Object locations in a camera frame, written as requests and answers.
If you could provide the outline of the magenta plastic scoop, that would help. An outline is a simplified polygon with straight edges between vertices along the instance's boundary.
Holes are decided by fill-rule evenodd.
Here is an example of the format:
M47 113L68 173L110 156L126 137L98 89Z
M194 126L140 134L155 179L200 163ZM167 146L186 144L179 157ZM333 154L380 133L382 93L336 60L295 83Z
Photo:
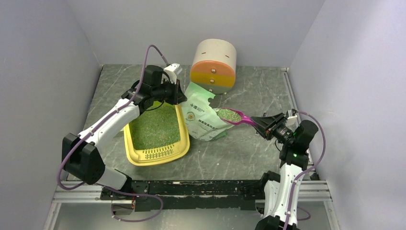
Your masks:
M231 109L231 108L220 108L216 111L216 114L225 122L232 125L248 124L251 126L256 126L252 119L245 115L243 112Z

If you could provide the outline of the green cat litter bag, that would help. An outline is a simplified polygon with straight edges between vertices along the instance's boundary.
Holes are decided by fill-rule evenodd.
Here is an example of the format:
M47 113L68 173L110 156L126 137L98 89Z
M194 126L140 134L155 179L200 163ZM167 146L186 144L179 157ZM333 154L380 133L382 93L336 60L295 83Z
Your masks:
M189 134L202 141L211 141L226 135L226 131L233 127L217 115L217 109L210 106L210 99L215 94L201 86L190 82L185 91L187 101L181 103L184 121Z

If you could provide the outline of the yellow litter box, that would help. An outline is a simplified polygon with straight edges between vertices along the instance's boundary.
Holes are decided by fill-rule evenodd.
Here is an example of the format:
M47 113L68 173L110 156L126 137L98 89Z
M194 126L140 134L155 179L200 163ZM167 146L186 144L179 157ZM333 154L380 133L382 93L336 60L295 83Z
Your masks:
M165 164L183 157L190 138L180 105L155 102L124 127L127 159L136 166Z

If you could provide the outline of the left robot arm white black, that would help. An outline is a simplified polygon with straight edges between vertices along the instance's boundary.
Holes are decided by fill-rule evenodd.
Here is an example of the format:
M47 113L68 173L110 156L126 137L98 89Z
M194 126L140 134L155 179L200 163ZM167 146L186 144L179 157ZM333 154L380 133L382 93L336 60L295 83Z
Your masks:
M165 68L148 65L141 79L125 91L114 107L89 128L75 135L67 134L62 141L62 169L79 178L83 184L100 184L113 190L120 199L133 193L132 178L107 167L100 155L108 143L128 123L137 119L155 101L177 105L187 100L177 75L180 64Z

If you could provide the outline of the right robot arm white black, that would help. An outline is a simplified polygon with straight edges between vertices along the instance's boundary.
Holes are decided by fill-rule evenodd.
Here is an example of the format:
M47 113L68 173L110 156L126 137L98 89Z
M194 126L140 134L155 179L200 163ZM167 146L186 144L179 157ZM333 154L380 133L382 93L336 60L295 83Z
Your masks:
M307 150L318 126L309 120L302 121L296 130L288 128L296 118L297 110L268 117L252 117L254 128L266 140L277 139L282 144L279 154L280 173L268 172L258 181L259 194L265 198L262 219L258 230L297 229L297 203L300 184L309 163Z

